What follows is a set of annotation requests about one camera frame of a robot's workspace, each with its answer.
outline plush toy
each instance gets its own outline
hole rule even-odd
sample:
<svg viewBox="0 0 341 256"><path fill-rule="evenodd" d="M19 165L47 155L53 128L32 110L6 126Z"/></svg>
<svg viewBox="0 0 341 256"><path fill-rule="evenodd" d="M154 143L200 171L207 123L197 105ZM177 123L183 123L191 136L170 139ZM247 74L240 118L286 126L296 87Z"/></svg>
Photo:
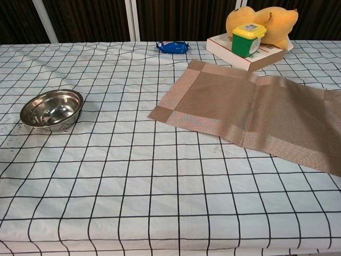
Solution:
<svg viewBox="0 0 341 256"><path fill-rule="evenodd" d="M232 37L232 30L244 23L254 22L266 27L267 32L262 38L263 44L272 44L280 49L287 49L287 36L298 19L297 10L288 11L281 7L268 7L255 12L251 7L244 6L232 11L226 19L226 31Z"/></svg>

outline grid pattern tablecloth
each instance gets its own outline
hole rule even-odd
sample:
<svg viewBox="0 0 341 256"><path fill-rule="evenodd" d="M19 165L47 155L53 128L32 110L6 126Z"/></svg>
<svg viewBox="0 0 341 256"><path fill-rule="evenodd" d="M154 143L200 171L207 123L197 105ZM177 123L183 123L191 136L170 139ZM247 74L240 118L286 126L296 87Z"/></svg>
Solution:
<svg viewBox="0 0 341 256"><path fill-rule="evenodd" d="M0 255L280 255L341 251L341 178L147 119L190 42L0 46ZM341 89L341 43L300 41L257 72ZM76 125L29 129L23 105L85 99Z"/></svg>

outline brown placemat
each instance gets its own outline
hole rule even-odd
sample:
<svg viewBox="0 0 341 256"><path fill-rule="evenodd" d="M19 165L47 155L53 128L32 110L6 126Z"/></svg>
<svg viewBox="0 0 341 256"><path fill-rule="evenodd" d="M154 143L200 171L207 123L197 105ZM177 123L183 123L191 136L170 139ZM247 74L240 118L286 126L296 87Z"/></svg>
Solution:
<svg viewBox="0 0 341 256"><path fill-rule="evenodd" d="M341 91L192 60L149 117L341 176Z"/></svg>

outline stainless steel bowl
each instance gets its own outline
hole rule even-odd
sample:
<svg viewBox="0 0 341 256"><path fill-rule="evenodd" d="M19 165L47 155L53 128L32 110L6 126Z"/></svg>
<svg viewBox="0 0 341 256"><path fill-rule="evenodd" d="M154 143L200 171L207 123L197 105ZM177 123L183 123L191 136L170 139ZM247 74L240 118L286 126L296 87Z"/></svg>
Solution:
<svg viewBox="0 0 341 256"><path fill-rule="evenodd" d="M53 90L31 99L20 112L28 126L61 131L74 124L83 105L83 97L73 90Z"/></svg>

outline cardboard box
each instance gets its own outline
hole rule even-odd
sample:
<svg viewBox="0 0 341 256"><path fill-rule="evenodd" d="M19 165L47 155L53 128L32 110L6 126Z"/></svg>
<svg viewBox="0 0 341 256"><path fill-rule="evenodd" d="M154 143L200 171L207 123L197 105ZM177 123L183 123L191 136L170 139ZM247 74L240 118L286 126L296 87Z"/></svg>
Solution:
<svg viewBox="0 0 341 256"><path fill-rule="evenodd" d="M289 50L293 48L288 39ZM284 58L286 50L273 45L261 44L258 50L247 58L242 58L231 51L232 41L227 33L213 36L207 40L206 50L223 59L232 66L248 71L255 71L271 65Z"/></svg>

